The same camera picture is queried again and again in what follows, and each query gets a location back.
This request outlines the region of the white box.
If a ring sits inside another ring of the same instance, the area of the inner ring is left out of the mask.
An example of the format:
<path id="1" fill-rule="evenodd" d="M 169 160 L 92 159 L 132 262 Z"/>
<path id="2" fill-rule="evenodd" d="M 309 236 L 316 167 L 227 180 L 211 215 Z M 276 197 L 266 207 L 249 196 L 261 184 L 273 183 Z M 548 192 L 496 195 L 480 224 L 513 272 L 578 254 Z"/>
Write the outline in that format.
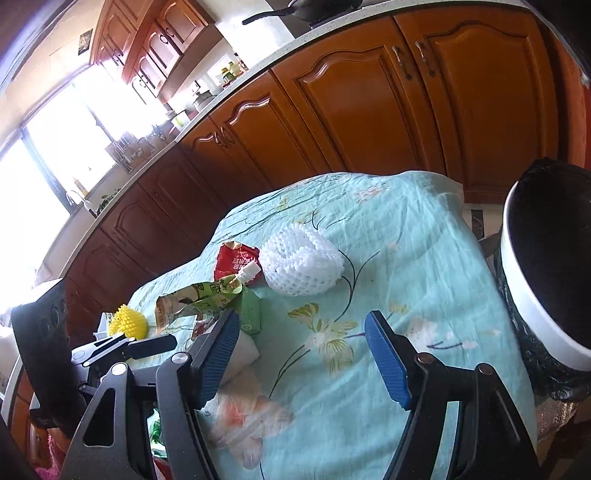
<path id="1" fill-rule="evenodd" d="M 256 360 L 259 359 L 259 356 L 260 353 L 259 349 L 256 347 L 256 343 L 254 343 L 252 338 L 245 334 L 245 332 L 239 331 L 238 341 L 235 344 L 235 349 L 233 349 L 228 365 L 225 368 L 221 379 L 221 385 L 228 383 L 243 369 L 256 362 Z"/>

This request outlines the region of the knife and utensil rack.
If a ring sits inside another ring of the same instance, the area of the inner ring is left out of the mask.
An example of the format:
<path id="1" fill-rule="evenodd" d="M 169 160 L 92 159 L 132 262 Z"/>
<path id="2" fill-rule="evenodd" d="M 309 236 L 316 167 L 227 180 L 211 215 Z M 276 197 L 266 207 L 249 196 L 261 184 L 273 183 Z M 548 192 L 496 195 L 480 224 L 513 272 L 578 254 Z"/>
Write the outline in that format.
<path id="1" fill-rule="evenodd" d="M 147 154 L 141 142 L 128 132 L 108 144 L 105 151 L 128 174 L 140 165 Z"/>

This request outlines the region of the white foam fruit net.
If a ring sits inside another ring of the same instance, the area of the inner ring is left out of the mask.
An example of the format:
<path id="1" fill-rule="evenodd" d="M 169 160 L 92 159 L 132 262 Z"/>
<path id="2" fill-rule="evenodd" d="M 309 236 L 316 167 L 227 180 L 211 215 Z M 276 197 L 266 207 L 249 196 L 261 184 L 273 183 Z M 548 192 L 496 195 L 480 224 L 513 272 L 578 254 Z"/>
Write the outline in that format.
<path id="1" fill-rule="evenodd" d="M 286 296 L 315 296 L 335 286 L 345 271 L 338 248 L 314 228 L 294 223 L 259 249 L 266 284 Z"/>

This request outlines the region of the floral light-blue tablecloth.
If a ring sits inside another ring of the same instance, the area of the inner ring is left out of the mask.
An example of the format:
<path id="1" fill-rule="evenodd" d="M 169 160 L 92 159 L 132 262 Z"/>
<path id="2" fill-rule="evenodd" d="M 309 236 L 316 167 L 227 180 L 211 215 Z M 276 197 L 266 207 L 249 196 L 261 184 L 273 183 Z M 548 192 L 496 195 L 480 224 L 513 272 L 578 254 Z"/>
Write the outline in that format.
<path id="1" fill-rule="evenodd" d="M 373 310 L 447 365 L 491 364 L 536 435 L 512 324 L 462 208 L 462 187 L 439 174 L 317 176 L 235 207 L 197 258 L 133 293 L 131 308 L 152 317 L 160 296 L 211 280 L 224 241 L 259 247 L 297 223 L 342 254 L 342 277 L 320 295 L 254 287 L 259 359 L 198 415 L 221 478 L 384 476 L 408 415 L 391 400 L 363 337 Z"/>

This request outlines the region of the upper wooden wall cabinets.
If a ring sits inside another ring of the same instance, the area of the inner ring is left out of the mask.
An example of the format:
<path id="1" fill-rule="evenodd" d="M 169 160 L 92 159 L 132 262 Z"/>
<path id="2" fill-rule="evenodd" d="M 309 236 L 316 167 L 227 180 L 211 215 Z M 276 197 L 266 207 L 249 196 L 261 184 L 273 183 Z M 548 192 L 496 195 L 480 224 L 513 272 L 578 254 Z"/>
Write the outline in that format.
<path id="1" fill-rule="evenodd" d="M 197 1 L 106 1 L 90 62 L 112 66 L 126 84 L 140 81 L 165 103 L 222 39 Z"/>

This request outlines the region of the yellow spiky ball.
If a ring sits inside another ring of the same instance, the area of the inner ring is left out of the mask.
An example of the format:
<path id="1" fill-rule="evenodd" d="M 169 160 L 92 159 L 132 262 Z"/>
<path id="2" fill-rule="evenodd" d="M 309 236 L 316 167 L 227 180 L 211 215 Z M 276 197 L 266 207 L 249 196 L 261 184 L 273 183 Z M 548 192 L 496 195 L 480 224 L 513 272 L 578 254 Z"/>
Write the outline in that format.
<path id="1" fill-rule="evenodd" d="M 142 313 L 123 304 L 109 320 L 107 332 L 109 336 L 123 333 L 127 338 L 143 340 L 148 334 L 148 322 Z"/>

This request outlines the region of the black wok pan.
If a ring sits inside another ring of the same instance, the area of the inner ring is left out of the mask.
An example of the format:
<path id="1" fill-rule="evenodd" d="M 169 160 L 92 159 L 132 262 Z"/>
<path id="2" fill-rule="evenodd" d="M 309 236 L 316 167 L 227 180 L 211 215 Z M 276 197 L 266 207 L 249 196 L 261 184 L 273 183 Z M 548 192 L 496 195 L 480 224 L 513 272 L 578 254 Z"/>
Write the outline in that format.
<path id="1" fill-rule="evenodd" d="M 294 0 L 290 1 L 287 7 L 252 15 L 244 19 L 242 24 L 249 25 L 269 17 L 294 16 L 310 25 L 315 25 L 339 14 L 355 11 L 362 4 L 363 0 Z"/>

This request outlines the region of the kitchen window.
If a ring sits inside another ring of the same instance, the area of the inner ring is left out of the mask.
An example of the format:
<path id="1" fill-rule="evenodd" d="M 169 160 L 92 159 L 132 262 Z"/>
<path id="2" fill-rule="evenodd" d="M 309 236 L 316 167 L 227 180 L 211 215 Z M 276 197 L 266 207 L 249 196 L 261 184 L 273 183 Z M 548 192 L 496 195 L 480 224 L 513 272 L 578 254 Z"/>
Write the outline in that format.
<path id="1" fill-rule="evenodd" d="M 61 87 L 1 155 L 1 308 L 58 277 L 131 166 L 120 150 L 151 134 L 165 107 L 145 82 L 90 67 Z"/>

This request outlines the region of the condiment bottles on counter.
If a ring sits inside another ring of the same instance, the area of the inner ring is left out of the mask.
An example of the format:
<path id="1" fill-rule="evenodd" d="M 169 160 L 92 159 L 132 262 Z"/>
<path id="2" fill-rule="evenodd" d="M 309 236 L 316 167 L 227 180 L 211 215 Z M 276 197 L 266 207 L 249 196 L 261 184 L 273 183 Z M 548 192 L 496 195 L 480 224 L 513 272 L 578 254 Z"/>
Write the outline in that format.
<path id="1" fill-rule="evenodd" d="M 245 62 L 242 61 L 242 58 L 240 58 L 237 53 L 233 54 L 233 56 L 235 59 L 230 60 L 228 66 L 221 69 L 223 88 L 228 87 L 231 83 L 235 82 L 235 80 L 238 80 L 240 76 L 249 71 L 249 67 L 246 66 Z"/>

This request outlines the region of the lower wooden kitchen cabinets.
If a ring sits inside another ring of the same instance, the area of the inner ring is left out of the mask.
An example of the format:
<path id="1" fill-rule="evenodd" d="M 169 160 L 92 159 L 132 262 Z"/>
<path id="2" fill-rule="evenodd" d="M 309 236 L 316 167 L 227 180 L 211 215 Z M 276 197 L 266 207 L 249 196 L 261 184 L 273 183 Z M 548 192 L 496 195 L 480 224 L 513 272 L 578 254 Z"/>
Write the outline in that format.
<path id="1" fill-rule="evenodd" d="M 387 2 L 301 36 L 146 162 L 64 269 L 67 330 L 194 258 L 221 217 L 329 172 L 429 170 L 499 203 L 535 159 L 590 163 L 590 95 L 546 1 Z"/>

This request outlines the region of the green juice pouch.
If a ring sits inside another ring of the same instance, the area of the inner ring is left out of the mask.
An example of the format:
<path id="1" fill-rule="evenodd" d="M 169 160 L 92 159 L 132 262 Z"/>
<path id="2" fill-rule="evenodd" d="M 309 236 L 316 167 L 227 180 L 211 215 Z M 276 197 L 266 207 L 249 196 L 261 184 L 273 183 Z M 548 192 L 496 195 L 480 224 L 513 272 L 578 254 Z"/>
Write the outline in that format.
<path id="1" fill-rule="evenodd" d="M 256 280 L 261 272 L 259 263 L 252 261 L 237 274 L 230 274 L 217 281 L 190 284 L 158 297 L 154 311 L 157 331 L 162 331 L 181 317 L 194 316 L 202 322 L 228 308 L 237 311 L 242 288 L 249 288 L 247 284 Z"/>

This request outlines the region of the red snack wrapper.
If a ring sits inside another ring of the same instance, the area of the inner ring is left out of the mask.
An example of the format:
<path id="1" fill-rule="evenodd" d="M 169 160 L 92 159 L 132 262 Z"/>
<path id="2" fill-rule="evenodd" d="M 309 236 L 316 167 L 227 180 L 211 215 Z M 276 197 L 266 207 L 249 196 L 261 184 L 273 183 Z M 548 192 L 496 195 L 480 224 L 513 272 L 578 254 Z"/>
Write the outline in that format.
<path id="1" fill-rule="evenodd" d="M 237 274 L 252 261 L 259 263 L 259 248 L 236 241 L 224 242 L 218 250 L 213 279 L 217 281 L 230 274 Z"/>

